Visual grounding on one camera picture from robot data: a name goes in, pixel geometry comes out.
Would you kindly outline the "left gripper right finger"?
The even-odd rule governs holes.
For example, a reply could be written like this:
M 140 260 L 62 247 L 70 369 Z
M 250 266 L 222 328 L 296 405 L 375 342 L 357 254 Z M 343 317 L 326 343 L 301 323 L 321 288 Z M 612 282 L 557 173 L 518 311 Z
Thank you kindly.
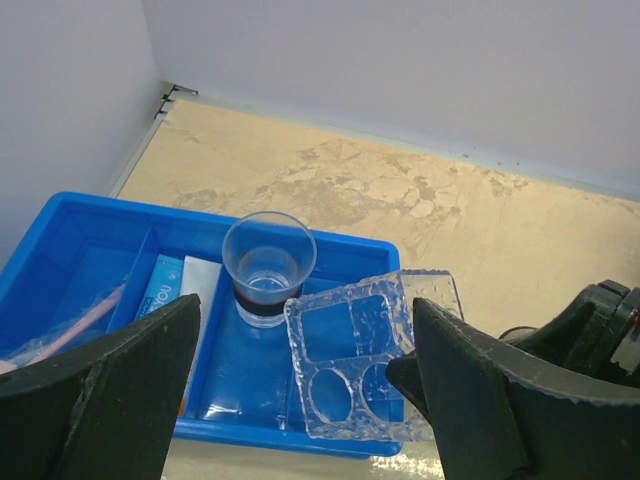
M 533 356 L 435 303 L 386 378 L 432 427 L 448 479 L 636 479 L 639 391 Z

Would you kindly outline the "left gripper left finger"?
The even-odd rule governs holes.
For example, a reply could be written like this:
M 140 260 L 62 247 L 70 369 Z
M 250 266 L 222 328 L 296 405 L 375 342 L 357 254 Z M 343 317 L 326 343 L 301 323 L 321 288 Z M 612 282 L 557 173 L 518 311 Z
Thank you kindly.
M 4 479 L 158 479 L 194 357 L 200 299 L 1 377 Z

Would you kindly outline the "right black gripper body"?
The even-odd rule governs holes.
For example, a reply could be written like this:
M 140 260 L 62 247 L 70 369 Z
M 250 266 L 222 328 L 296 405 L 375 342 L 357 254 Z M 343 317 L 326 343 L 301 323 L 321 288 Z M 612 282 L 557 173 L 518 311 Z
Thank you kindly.
M 639 289 L 605 280 L 585 287 L 546 325 L 513 327 L 500 339 L 566 370 L 599 375 L 638 313 Z

